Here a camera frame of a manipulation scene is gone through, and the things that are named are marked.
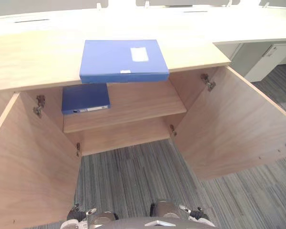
striped carpet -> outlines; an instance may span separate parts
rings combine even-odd
[[[286,110],[286,65],[254,85]],[[286,229],[286,158],[208,181],[197,179],[170,140],[82,158],[75,194],[81,209],[96,207],[120,218],[148,216],[157,198],[201,206],[223,229]]]
[[[278,65],[262,81],[253,85],[286,110],[286,64]]]

wooden cabinet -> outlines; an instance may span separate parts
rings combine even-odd
[[[230,61],[213,44],[156,30],[168,81],[109,84],[110,109],[65,117],[62,87],[81,83],[84,40],[116,31],[0,36],[0,229],[66,219],[81,155],[171,138],[200,179],[286,156],[286,112],[225,67]],[[202,75],[216,83],[212,90]],[[38,95],[41,117],[33,112]]]
[[[212,90],[202,74],[215,82]],[[171,137],[200,179],[286,156],[286,112],[229,67],[109,84],[112,108],[65,117],[61,89],[0,94],[0,229],[66,218],[81,160],[77,143],[89,155]],[[38,117],[40,94],[46,104]]]

wooden shelf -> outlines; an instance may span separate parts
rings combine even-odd
[[[170,137],[163,118],[152,118],[67,134],[76,144],[81,143],[82,155],[158,141]]]
[[[110,109],[64,116],[64,132],[71,133],[186,112],[170,81],[108,84]]]

white label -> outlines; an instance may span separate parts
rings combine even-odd
[[[121,74],[130,73],[130,70],[120,70]]]
[[[87,111],[97,111],[102,109],[107,109],[108,106],[97,106],[97,107],[89,107],[85,109],[79,109],[80,112],[87,112]]]
[[[146,62],[148,61],[148,55],[145,47],[142,48],[130,48],[132,53],[132,59],[134,62]]]

desk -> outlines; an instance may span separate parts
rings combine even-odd
[[[286,112],[227,67],[197,24],[182,23],[189,14],[155,20],[156,10],[148,19],[118,12],[112,21],[109,11],[90,12],[54,13],[38,31],[10,23],[14,17],[0,21],[0,229],[65,219],[84,155],[171,138],[200,179],[286,157]],[[61,90],[80,83],[84,40],[106,38],[156,38],[169,80],[110,84],[112,108],[64,117]],[[202,74],[216,83],[212,90]],[[39,94],[41,117],[33,112]]]

